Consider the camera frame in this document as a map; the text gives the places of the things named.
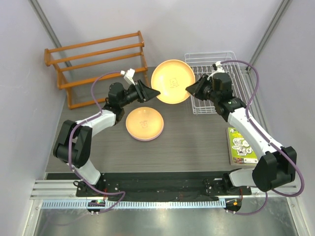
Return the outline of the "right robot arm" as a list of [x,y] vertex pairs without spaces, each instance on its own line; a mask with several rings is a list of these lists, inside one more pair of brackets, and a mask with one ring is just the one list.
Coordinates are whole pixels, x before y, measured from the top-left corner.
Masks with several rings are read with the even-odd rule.
[[233,95],[232,80],[227,73],[204,74],[186,91],[199,100],[212,101],[216,112],[243,135],[258,158],[253,169],[231,171],[222,182],[224,192],[234,194],[240,186],[256,186],[268,192],[301,175],[294,148],[284,147],[259,125],[245,103]]

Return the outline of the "orange wooden rack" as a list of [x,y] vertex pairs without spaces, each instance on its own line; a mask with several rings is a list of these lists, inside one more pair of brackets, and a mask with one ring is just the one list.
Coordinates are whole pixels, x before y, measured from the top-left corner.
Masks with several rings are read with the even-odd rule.
[[[129,38],[135,38],[135,37],[138,38],[138,42],[136,42],[136,43],[125,44],[125,45],[118,46],[118,47],[102,49],[99,51],[88,52],[88,53],[84,53],[84,54],[80,54],[80,55],[74,55],[74,56],[70,56],[70,57],[66,57],[66,58],[60,58],[60,59],[54,59],[53,58],[54,53],[61,53],[61,52],[65,52],[68,50],[81,49],[83,47],[88,47],[88,46],[93,46],[93,45],[98,45],[98,44],[103,44],[103,43],[108,43],[108,42],[114,42],[114,41],[129,39]],[[72,110],[72,109],[76,109],[76,108],[81,108],[81,107],[93,105],[95,103],[92,100],[86,101],[86,102],[81,102],[81,103],[73,103],[72,89],[74,87],[83,86],[86,84],[93,83],[97,79],[97,77],[91,77],[91,78],[87,78],[87,79],[83,79],[83,80],[79,80],[79,81],[75,81],[75,82],[69,82],[66,79],[66,76],[64,75],[65,72],[73,71],[76,69],[82,69],[82,68],[97,66],[97,65],[102,65],[105,63],[140,57],[141,58],[141,65],[139,67],[135,68],[135,72],[144,74],[145,82],[146,82],[146,85],[148,86],[149,85],[149,79],[147,76],[148,66],[147,66],[147,62],[145,59],[145,55],[144,55],[144,50],[143,50],[144,47],[145,47],[145,42],[144,42],[143,35],[142,35],[141,31],[137,31],[137,32],[129,33],[129,34],[113,36],[113,37],[109,37],[109,38],[104,38],[104,39],[99,39],[99,40],[64,46],[64,47],[58,47],[58,48],[54,48],[54,49],[45,49],[44,50],[44,63],[46,64],[46,66],[53,66],[54,67],[54,69],[57,73],[57,88],[65,90],[67,107],[70,110]],[[87,59],[87,58],[91,58],[91,57],[103,56],[105,54],[116,53],[116,52],[125,51],[125,50],[129,50],[129,49],[135,49],[135,48],[137,48],[138,51],[135,53],[131,53],[131,54],[125,54],[125,55],[111,57],[111,58],[107,58],[107,59],[98,59],[98,60],[94,60],[91,62],[85,62],[85,63],[78,64],[78,65],[70,65],[70,66],[67,66],[65,68],[61,68],[59,66],[60,63],[67,63],[67,62],[76,61],[76,60],[80,60],[80,59]]]

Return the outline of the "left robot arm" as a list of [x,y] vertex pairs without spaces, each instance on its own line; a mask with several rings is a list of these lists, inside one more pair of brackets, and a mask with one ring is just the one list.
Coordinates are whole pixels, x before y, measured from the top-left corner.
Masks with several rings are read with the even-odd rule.
[[105,105],[97,114],[79,121],[63,122],[53,155],[89,183],[87,189],[92,195],[100,196],[105,184],[100,171],[90,160],[93,136],[119,123],[125,114],[124,106],[134,101],[147,102],[158,95],[158,90],[147,87],[141,80],[127,89],[118,82],[111,84]]

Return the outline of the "yellow plate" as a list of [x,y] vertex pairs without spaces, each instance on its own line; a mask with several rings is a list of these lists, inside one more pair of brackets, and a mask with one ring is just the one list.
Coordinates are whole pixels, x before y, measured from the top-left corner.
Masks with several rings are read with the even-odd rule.
[[139,107],[131,111],[126,118],[128,133],[136,130],[148,130],[151,132],[163,131],[164,120],[162,115],[150,107]]

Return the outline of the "pink plate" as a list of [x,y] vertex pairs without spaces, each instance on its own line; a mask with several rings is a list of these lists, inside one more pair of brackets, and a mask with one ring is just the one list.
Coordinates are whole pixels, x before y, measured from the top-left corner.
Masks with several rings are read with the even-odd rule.
[[161,133],[162,130],[158,132],[151,132],[148,130],[136,130],[135,132],[130,132],[129,134],[138,141],[148,142],[156,139]]

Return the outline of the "orange plate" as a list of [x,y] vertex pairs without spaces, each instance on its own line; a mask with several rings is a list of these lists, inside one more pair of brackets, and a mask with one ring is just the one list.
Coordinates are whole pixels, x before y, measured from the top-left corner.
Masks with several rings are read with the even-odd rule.
[[178,59],[170,59],[159,64],[151,76],[151,88],[158,90],[157,98],[166,104],[179,104],[190,94],[186,88],[196,82],[192,68]]

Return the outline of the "green comic book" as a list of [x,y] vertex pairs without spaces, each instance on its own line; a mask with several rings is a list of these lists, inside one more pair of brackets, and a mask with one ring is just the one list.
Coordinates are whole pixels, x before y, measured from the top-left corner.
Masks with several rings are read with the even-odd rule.
[[230,165],[255,167],[258,158],[241,133],[234,127],[228,127],[226,132]]

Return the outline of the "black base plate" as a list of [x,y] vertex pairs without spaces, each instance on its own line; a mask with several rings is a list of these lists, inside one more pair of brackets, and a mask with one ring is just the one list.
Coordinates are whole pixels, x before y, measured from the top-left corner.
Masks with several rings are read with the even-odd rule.
[[74,181],[77,197],[106,197],[125,202],[201,202],[220,196],[248,196],[250,187],[233,187],[227,172],[104,173],[92,190],[83,181]]

